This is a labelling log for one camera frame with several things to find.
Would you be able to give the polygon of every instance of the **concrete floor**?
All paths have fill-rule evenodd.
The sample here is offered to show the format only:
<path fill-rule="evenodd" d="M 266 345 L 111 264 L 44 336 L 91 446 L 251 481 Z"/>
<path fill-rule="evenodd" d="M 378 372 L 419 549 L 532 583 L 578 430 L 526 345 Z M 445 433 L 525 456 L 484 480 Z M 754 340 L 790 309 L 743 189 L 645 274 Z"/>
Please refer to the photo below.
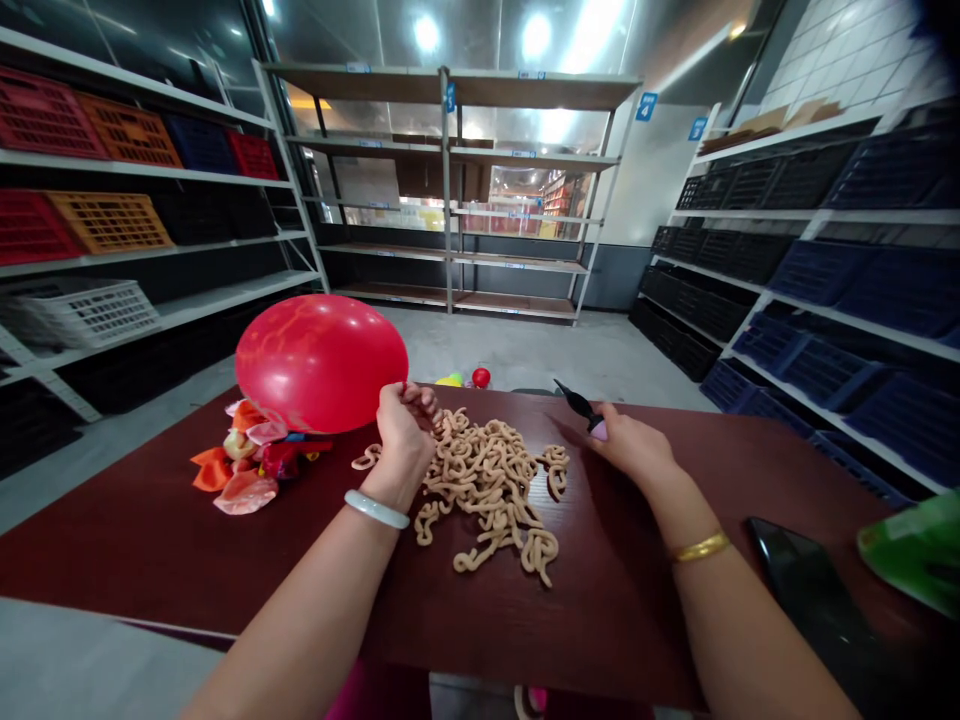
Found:
<path fill-rule="evenodd" d="M 591 400 L 715 411 L 623 315 L 584 313 L 578 327 L 384 307 L 410 353 L 410 377 L 433 382 L 488 368 L 498 390 L 552 388 Z M 116 462 L 235 383 L 232 358 L 156 400 L 86 428 L 84 437 L 0 482 L 0 533 Z M 170 718 L 220 655 L 100 616 L 0 599 L 5 720 Z M 512 718 L 507 688 L 436 676 L 434 717 Z M 666 712 L 658 710 L 658 716 Z"/>

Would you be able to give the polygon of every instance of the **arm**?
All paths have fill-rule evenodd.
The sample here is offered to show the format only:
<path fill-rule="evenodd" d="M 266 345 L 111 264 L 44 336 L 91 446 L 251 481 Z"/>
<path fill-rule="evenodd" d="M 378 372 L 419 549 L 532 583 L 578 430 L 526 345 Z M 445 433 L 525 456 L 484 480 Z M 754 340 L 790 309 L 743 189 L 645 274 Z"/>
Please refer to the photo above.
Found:
<path fill-rule="evenodd" d="M 380 461 L 360 486 L 406 513 L 434 453 L 432 390 L 380 393 Z M 243 631 L 183 718 L 323 717 L 346 681 L 400 532 L 344 506 Z"/>
<path fill-rule="evenodd" d="M 668 548 L 695 545 L 720 523 L 666 437 L 601 407 L 609 442 L 592 447 L 646 496 Z M 739 551 L 674 565 L 697 675 L 717 718 L 856 718 L 857 710 Z"/>

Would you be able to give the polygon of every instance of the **white tiled wall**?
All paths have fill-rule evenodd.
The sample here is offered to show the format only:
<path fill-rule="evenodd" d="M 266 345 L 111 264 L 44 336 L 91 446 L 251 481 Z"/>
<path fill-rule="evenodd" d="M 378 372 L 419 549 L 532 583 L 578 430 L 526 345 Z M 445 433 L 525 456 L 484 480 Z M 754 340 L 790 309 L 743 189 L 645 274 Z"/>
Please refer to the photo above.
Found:
<path fill-rule="evenodd" d="M 843 108 L 892 102 L 935 52 L 911 38 L 914 0 L 810 0 L 760 112 L 826 97 Z"/>

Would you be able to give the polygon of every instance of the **balloon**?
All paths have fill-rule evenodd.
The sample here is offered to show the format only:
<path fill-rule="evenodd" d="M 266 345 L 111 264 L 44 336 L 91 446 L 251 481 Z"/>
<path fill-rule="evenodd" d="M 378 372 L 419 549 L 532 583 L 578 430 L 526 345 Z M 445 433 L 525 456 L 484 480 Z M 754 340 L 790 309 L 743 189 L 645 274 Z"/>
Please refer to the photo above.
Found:
<path fill-rule="evenodd" d="M 473 371 L 473 384 L 478 388 L 485 388 L 490 384 L 490 371 L 486 368 L 477 368 Z"/>
<path fill-rule="evenodd" d="M 272 422 L 341 433 L 372 422 L 380 388 L 407 379 L 407 348 L 369 305 L 301 295 L 258 315 L 237 345 L 237 382 Z"/>

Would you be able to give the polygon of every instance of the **beige balloon strips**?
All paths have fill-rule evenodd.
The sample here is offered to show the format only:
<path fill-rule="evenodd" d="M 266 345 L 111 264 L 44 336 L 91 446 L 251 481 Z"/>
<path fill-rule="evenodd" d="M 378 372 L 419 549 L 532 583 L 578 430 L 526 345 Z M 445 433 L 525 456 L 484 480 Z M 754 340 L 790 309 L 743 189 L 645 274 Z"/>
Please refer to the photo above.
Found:
<path fill-rule="evenodd" d="M 500 420 L 491 420 L 483 427 L 464 414 L 444 410 L 434 427 L 437 452 L 426 477 L 424 495 L 438 495 L 438 500 L 424 503 L 414 520 L 417 544 L 433 542 L 431 526 L 441 515 L 448 515 L 454 506 L 480 516 L 478 547 L 453 558 L 457 572 L 473 572 L 493 554 L 505 547 L 520 550 L 520 564 L 528 573 L 537 573 L 547 587 L 553 583 L 547 565 L 557 558 L 560 546 L 553 533 L 543 526 L 536 508 L 529 504 L 530 486 L 537 475 L 537 464 L 547 469 L 547 484 L 554 500 L 567 486 L 566 448 L 548 445 L 541 456 L 527 452 L 523 436 Z M 351 464 L 356 470 L 373 467 L 380 458 L 379 445 L 371 445 L 363 457 Z M 524 540 L 521 528 L 526 528 Z M 488 543 L 483 550 L 479 545 Z"/>

